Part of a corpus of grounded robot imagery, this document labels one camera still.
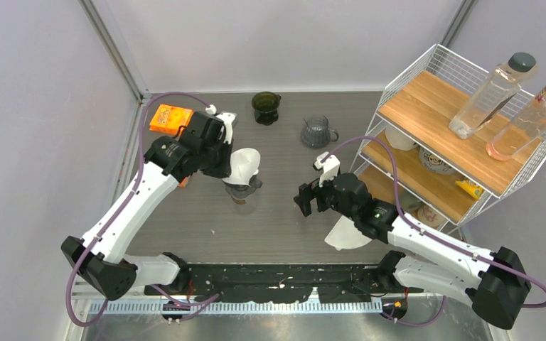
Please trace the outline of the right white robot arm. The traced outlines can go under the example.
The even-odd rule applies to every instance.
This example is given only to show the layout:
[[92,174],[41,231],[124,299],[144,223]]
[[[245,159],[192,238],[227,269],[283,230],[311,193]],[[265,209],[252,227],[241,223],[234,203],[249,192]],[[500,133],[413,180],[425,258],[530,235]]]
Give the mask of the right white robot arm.
[[373,197],[353,173],[331,180],[315,179],[299,186],[294,202],[303,216],[329,209],[347,218],[361,235],[424,257],[420,262],[399,252],[382,260],[381,288],[420,288],[471,307],[478,317],[504,330],[515,324],[531,290],[522,261],[513,250],[476,247],[414,223],[395,205]]

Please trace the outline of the white paper coffee filter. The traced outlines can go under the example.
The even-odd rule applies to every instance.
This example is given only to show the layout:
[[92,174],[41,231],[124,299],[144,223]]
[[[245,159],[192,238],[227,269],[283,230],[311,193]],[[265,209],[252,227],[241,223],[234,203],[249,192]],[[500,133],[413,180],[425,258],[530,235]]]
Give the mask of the white paper coffee filter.
[[250,180],[259,173],[260,152],[254,148],[241,148],[230,156],[231,174],[222,178],[230,185],[249,185]]

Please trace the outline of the grey glass dripper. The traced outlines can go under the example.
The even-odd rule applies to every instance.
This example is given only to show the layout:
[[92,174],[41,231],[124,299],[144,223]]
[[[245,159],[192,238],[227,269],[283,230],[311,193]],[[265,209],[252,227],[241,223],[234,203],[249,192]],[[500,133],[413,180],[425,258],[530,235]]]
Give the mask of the grey glass dripper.
[[247,185],[225,183],[225,190],[234,200],[245,200],[259,190],[262,185],[263,182],[254,175],[250,178]]

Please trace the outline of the glass carafe with leather collar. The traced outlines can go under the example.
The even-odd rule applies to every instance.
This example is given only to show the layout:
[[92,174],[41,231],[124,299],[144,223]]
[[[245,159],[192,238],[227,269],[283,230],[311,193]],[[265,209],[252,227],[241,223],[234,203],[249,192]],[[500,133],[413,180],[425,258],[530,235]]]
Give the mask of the glass carafe with leather collar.
[[257,200],[254,196],[249,196],[243,199],[231,197],[232,211],[235,214],[246,216],[251,215],[257,209]]

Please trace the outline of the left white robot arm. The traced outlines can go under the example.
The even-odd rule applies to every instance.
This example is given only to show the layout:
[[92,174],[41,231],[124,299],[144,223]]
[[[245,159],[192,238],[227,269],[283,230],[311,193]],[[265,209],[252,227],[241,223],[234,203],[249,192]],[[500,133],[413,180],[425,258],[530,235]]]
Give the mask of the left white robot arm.
[[133,181],[104,217],[81,238],[69,236],[61,244],[75,274],[109,301],[151,284],[183,293],[190,276],[178,259],[170,254],[131,256],[127,248],[159,203],[186,178],[198,171],[219,179],[231,174],[235,120],[229,112],[195,112],[178,136],[155,139]]

